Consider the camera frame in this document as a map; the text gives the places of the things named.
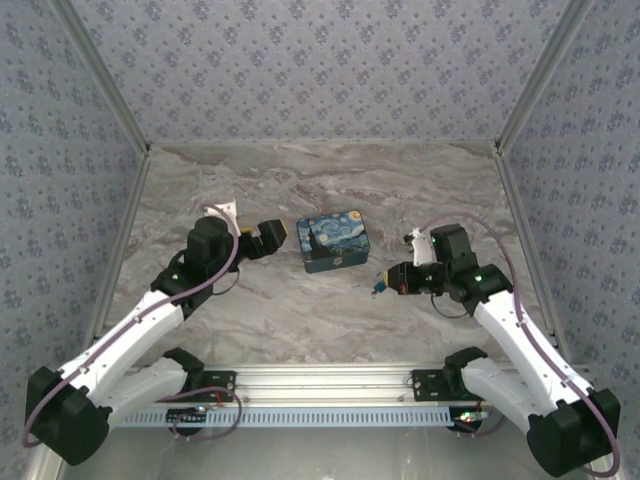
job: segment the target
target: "metal edge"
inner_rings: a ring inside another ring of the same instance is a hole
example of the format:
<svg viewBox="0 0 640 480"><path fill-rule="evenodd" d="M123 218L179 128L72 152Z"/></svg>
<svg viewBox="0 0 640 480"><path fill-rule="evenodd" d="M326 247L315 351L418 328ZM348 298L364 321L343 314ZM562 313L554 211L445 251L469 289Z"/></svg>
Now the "metal edge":
<svg viewBox="0 0 640 480"><path fill-rule="evenodd" d="M118 283L118 277L120 276L124 252L127 244L129 243L129 235L131 234L131 228L133 227L133 222L136 218L138 204L142 197L142 190L144 188L148 171L149 156L145 154L141 159L138 170L136 171L133 188L129 194L129 199L127 200L124 214L120 222L120 228L118 229L116 236L115 246L113 247L109 263L107 264L106 277L100 286L96 304L89 320L84 341L82 342L83 349L88 348L94 342L96 334L102 330L104 322L107 319L116 284Z"/></svg>
<svg viewBox="0 0 640 480"><path fill-rule="evenodd" d="M516 225L516 231L520 237L520 243L522 250L524 251L524 258L529 267L531 273L531 281L536 295L538 296L538 303L542 310L542 318L545 321L547 328L553 330L556 340L558 342L558 350L560 354L568 361L571 362L572 356L567 343L567 338L564 335L564 329L556 309L553 296L551 295L551 289L544 273L544 267L542 266L542 260L538 254L538 248L536 247L535 240L533 238L533 232L529 226L527 215L522 205L520 194L516 186L513 172L509 166L509 162L502 154L498 154L496 159L498 166L498 174L502 180L505 195L507 196L507 203L511 209L511 215Z"/></svg>
<svg viewBox="0 0 640 480"><path fill-rule="evenodd" d="M107 65L98 53L98 49L84 26L78 11L70 0L49 0L49 4L136 152L139 154L146 152L147 142L144 134L120 93Z"/></svg>
<svg viewBox="0 0 640 480"><path fill-rule="evenodd" d="M567 3L498 135L502 152L509 151L594 3L595 0L569 0Z"/></svg>

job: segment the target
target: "patterned wallpaper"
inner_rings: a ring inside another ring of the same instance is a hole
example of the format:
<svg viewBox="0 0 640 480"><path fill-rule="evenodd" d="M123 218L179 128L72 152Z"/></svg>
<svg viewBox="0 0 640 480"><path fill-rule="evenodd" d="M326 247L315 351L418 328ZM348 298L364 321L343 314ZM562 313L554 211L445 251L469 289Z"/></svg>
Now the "patterned wallpaper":
<svg viewBox="0 0 640 480"><path fill-rule="evenodd" d="M493 139L566 0L75 0L145 136Z"/></svg>
<svg viewBox="0 0 640 480"><path fill-rule="evenodd" d="M46 0L0 2L0 478L26 381L78 353L137 155Z"/></svg>
<svg viewBox="0 0 640 480"><path fill-rule="evenodd" d="M640 478L640 4L596 2L509 153L578 360Z"/></svg>

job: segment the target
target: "starry night tin box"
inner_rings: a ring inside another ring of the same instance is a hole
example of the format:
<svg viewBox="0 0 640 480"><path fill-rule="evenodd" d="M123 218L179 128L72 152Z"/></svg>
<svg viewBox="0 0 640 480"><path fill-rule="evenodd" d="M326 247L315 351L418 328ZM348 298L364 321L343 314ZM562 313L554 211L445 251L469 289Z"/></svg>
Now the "starry night tin box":
<svg viewBox="0 0 640 480"><path fill-rule="evenodd" d="M305 218L298 221L297 227L307 273L367 262L369 238L357 210Z"/></svg>

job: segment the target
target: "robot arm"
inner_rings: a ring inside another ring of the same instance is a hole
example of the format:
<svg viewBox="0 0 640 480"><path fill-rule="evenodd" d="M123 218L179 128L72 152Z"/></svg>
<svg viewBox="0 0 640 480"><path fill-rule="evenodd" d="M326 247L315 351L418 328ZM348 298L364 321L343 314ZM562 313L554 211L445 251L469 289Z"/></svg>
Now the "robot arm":
<svg viewBox="0 0 640 480"><path fill-rule="evenodd" d="M218 208L238 231L235 203ZM280 220L259 224L255 233L243 231L229 271L236 271L244 258L257 259L275 253L286 236ZM150 291L125 318L58 371L41 367L30 377L27 433L67 463L77 465L89 458L104 442L110 428L130 413L185 388L190 391L201 387L196 381L198 376L192 373L194 365L197 370L202 363L180 349L165 353L134 375L124 377L124 374L149 347L181 325L213 295L213 282L199 287L218 275L230 261L232 245L227 222L216 209L207 210L189 232L187 247L169 262L151 283ZM39 414L32 418L36 409Z"/></svg>
<svg viewBox="0 0 640 480"><path fill-rule="evenodd" d="M445 359L443 373L451 391L473 393L494 405L526 435L534 457L553 476L611 453L605 431L568 383L597 407L614 435L618 400L607 389L596 391L572 369L523 308L523 318L518 318L513 286L495 265L478 265L465 230L458 224L435 228L429 236L414 230L405 241L413 247L414 261L389 269L384 285L374 291L388 286L401 295L449 294L491 333L526 382L514 381L471 347ZM548 361L527 337L525 326ZM557 370L567 378L560 378Z"/></svg>

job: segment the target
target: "gray marble tabletop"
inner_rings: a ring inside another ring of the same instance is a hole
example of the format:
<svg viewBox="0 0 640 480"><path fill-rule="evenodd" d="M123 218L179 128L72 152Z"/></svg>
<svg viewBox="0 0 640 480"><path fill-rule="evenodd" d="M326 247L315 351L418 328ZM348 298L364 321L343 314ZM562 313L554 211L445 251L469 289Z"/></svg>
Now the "gray marble tabletop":
<svg viewBox="0 0 640 480"><path fill-rule="evenodd" d="M279 252L241 264L238 284L211 298L142 358L181 346L209 364L440 362L477 345L497 359L499 345L473 319L438 315L429 297L388 290L372 299L376 275L412 257L402 237L434 215L465 209L495 226L514 257L524 304L540 308L489 145L279 144L154 148L105 328L114 325L184 248L199 206L238 203L240 226L282 218ZM359 210L371 242L365 265L309 275L295 223ZM482 227L467 229L481 264L506 263ZM222 290L232 278L223 278ZM461 307L438 299L449 314Z"/></svg>

